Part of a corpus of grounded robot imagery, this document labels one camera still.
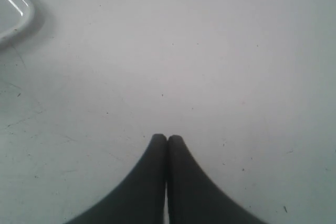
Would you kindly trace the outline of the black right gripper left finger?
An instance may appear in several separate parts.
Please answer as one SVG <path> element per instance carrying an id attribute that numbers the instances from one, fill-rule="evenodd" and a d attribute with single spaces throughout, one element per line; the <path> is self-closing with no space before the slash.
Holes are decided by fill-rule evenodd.
<path id="1" fill-rule="evenodd" d="M 154 134 L 125 179 L 68 223 L 163 223 L 167 138 Z"/>

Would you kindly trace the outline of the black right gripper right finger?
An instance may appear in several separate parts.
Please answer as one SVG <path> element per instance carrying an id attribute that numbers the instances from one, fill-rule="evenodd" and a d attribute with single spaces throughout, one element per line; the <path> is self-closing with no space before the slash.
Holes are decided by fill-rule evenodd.
<path id="1" fill-rule="evenodd" d="M 166 181 L 170 223 L 264 223 L 211 181 L 179 135 L 167 141 Z"/>

